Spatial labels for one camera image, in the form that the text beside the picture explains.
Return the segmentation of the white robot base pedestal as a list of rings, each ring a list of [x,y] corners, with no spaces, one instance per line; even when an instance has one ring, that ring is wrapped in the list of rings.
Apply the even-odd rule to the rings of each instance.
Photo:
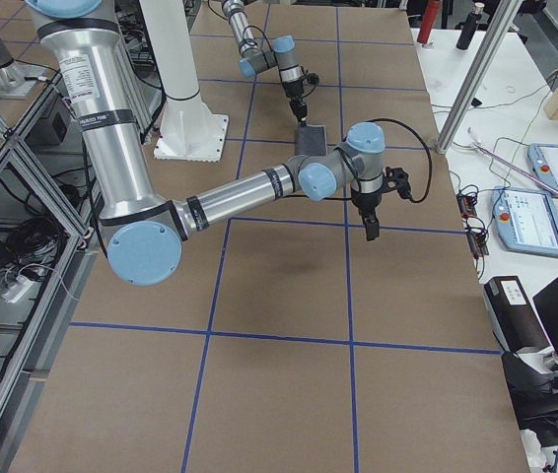
[[[201,96],[183,3],[147,0],[140,7],[166,95],[155,157],[218,162],[229,117],[212,113]]]

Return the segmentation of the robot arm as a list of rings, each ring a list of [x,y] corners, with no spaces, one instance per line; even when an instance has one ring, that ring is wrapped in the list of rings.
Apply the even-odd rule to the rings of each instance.
[[[141,5],[166,93],[161,135],[153,149],[140,137],[117,62],[122,37],[110,1],[32,1],[40,43],[55,56],[104,206],[100,222],[107,261],[123,281],[151,286],[177,269],[182,246],[210,226],[263,204],[304,192],[313,201],[349,187],[367,239],[380,232],[376,215],[384,183],[384,132],[353,125],[325,155],[299,155],[182,200],[164,196],[165,174],[221,159],[229,119],[203,101],[188,25],[178,1]]]
[[[221,1],[220,4],[238,47],[242,74],[252,78],[276,69],[298,125],[305,126],[308,117],[305,83],[308,81],[308,75],[298,58],[293,37],[284,35],[273,41],[265,39],[263,46],[254,36],[254,32],[259,31],[259,34],[264,36],[264,31],[251,24],[245,12],[245,6],[250,4],[250,1],[227,0]]]

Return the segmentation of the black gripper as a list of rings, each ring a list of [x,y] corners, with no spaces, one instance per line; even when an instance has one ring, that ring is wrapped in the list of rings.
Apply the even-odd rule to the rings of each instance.
[[[380,236],[380,222],[377,216],[377,208],[382,202],[382,194],[379,191],[364,193],[352,189],[351,201],[358,209],[359,215],[362,218],[366,241],[377,239]]]
[[[307,123],[308,109],[304,100],[304,80],[283,82],[282,87],[286,97],[289,99],[290,108],[296,112],[299,124]]]

